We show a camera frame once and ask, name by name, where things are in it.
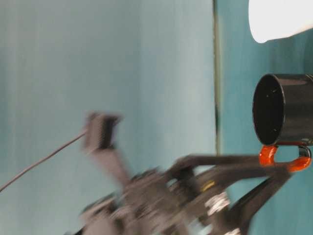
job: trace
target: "orange handle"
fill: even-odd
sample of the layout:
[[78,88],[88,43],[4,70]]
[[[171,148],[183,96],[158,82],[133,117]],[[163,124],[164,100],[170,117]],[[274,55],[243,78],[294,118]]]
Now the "orange handle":
[[[278,164],[274,160],[274,155],[277,151],[277,146],[263,146],[260,154],[259,160],[260,164],[263,166],[275,165]],[[299,146],[300,149],[300,157],[292,162],[286,163],[288,165],[289,172],[296,172],[300,170],[304,170],[311,164],[311,152],[307,147]]]

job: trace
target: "wire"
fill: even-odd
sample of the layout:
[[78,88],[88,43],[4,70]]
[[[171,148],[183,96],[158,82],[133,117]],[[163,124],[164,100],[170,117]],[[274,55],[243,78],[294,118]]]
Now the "wire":
[[23,176],[25,173],[27,173],[28,171],[30,171],[32,168],[34,168],[35,166],[39,165],[40,163],[43,163],[44,161],[48,160],[49,158],[53,157],[54,155],[56,155],[58,152],[60,152],[62,149],[64,149],[65,147],[69,146],[71,143],[74,143],[75,141],[77,141],[78,139],[80,139],[82,136],[85,135],[86,132],[81,133],[80,135],[76,136],[75,138],[73,138],[72,140],[70,140],[69,142],[63,144],[61,147],[59,147],[58,149],[56,149],[55,151],[53,151],[51,154],[49,154],[48,156],[40,159],[39,161],[37,161],[36,163],[30,165],[28,168],[25,168],[24,170],[22,170],[19,174],[17,174],[16,176],[14,176],[10,181],[8,181],[6,184],[4,184],[3,186],[0,187],[0,192],[2,192],[5,188],[7,188],[10,184],[12,184],[13,182],[15,182],[17,179],[19,179],[21,176]]

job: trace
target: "teal wall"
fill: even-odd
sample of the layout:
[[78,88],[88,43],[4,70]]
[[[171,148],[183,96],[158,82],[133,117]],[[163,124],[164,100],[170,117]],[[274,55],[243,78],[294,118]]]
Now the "teal wall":
[[[0,184],[79,134],[89,110],[121,113],[138,153],[140,1],[0,1]],[[117,185],[82,142],[0,194],[0,234],[61,235]]]
[[[251,113],[255,86],[269,72],[313,73],[313,31],[258,44],[249,30],[248,0],[218,0],[215,12],[221,152],[258,153],[261,145]],[[291,160],[296,154],[296,147],[284,147],[279,149],[277,159]],[[294,175],[257,213],[251,234],[311,234],[312,177],[312,168]],[[239,183],[229,190],[229,195],[235,200],[258,182]]]
[[[89,110],[124,116],[133,172],[215,153],[207,0],[0,1],[0,184],[77,135]],[[0,194],[0,234],[57,235],[118,189],[73,144]]]
[[140,169],[215,153],[213,4],[143,1]]

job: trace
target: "white lamp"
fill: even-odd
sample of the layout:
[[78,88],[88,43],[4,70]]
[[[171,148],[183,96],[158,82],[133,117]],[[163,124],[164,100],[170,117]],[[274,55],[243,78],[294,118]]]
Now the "white lamp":
[[249,0],[249,24],[259,43],[313,28],[313,0]]

